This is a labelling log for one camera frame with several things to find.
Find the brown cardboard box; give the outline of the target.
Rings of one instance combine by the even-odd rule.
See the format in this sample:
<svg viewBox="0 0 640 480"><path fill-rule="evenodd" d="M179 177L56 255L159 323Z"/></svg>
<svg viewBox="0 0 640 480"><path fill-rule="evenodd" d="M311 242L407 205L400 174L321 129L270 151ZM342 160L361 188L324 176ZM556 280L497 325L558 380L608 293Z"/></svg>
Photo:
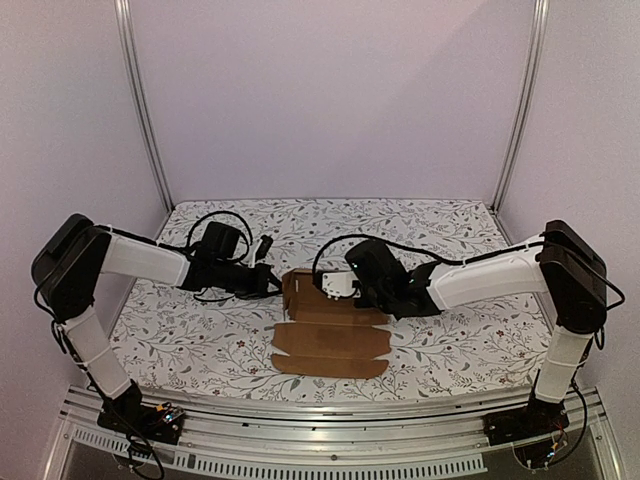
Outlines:
<svg viewBox="0 0 640 480"><path fill-rule="evenodd" d="M358 308L353 299L331 300L306 269L282 278L283 322L274 325L271 355L282 373L339 379L371 379L389 366L389 317Z"/></svg>

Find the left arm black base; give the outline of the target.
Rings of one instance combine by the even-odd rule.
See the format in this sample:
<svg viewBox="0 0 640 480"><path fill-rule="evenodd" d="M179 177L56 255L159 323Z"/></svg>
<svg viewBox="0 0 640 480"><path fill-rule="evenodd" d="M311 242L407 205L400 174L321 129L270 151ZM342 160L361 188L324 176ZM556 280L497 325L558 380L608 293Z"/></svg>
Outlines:
<svg viewBox="0 0 640 480"><path fill-rule="evenodd" d="M140 388L132 382L117 398L104 397L97 424L115 432L177 445L186 411L171 402L148 406L144 405L142 400Z"/></svg>

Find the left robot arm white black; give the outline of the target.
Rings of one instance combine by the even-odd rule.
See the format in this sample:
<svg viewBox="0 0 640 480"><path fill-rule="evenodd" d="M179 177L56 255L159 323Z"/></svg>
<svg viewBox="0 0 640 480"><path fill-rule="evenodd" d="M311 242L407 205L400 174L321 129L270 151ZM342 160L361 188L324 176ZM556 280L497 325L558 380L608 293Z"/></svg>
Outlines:
<svg viewBox="0 0 640 480"><path fill-rule="evenodd" d="M144 279L187 292L221 289L239 299L281 294L282 283L264 259L273 243L253 241L250 228L200 219L200 240L175 246L110 226L80 213L69 216L32 262L36 306L52 318L63 352L70 353L99 394L113 401L111 419L128 434L148 426L148 412L131 397L136 383L120 364L95 310L95 291L106 274Z"/></svg>

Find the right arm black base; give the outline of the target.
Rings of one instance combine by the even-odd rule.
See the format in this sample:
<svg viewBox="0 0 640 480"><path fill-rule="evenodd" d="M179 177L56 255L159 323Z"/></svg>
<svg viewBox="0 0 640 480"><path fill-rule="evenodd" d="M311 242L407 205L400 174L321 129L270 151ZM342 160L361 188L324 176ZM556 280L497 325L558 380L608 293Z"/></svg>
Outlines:
<svg viewBox="0 0 640 480"><path fill-rule="evenodd" d="M510 445L515 459L528 470L547 469L567 445L564 403L548 403L534 394L524 406L488 413L482 422L489 445Z"/></svg>

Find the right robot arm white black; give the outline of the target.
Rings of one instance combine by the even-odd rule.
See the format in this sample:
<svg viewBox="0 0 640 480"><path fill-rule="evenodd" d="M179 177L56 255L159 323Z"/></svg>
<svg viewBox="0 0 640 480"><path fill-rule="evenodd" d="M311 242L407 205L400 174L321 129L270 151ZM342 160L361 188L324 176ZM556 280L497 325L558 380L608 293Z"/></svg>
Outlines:
<svg viewBox="0 0 640 480"><path fill-rule="evenodd" d="M552 424L555 406L592 338L608 316L605 260L562 220L528 240L467 260L433 259L407 269L389 243L367 239L345 256L368 306L400 320L429 317L493 300L533 300L554 316L554 328L532 386L533 401L517 427L537 436Z"/></svg>

